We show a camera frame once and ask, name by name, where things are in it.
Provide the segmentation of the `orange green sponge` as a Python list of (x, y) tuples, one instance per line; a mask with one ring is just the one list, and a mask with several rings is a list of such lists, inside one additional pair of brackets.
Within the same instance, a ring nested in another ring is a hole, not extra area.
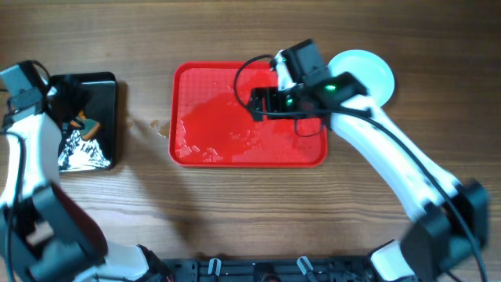
[(98, 121), (87, 118), (83, 110), (70, 122), (70, 126), (78, 130), (84, 141), (94, 139), (101, 129), (101, 124)]

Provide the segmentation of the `light blue plate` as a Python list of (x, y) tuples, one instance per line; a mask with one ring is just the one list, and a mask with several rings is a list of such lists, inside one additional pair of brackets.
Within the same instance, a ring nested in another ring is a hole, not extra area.
[(328, 67), (333, 76), (348, 72), (368, 89), (377, 106), (384, 106), (395, 91), (395, 76), (389, 65), (378, 55), (361, 49), (337, 54)]

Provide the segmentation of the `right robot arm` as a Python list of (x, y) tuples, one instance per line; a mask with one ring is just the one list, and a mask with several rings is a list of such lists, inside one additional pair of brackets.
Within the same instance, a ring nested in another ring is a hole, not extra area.
[(379, 280), (434, 281), (469, 257), (481, 280), (488, 279), (481, 257), (488, 241), (486, 189), (478, 182), (463, 185), (434, 163), (352, 74), (254, 90), (245, 107), (255, 121), (321, 118), (392, 188), (413, 224), (402, 239), (369, 255)]

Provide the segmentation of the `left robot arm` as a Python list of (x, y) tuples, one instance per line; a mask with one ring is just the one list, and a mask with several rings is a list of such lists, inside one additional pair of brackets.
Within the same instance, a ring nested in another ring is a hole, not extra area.
[(1, 255), (23, 281), (162, 281), (168, 268), (152, 251), (106, 241), (98, 225), (61, 189), (61, 111), (90, 85), (117, 94), (110, 72), (1, 78), (17, 109), (5, 116), (9, 175), (1, 195)]

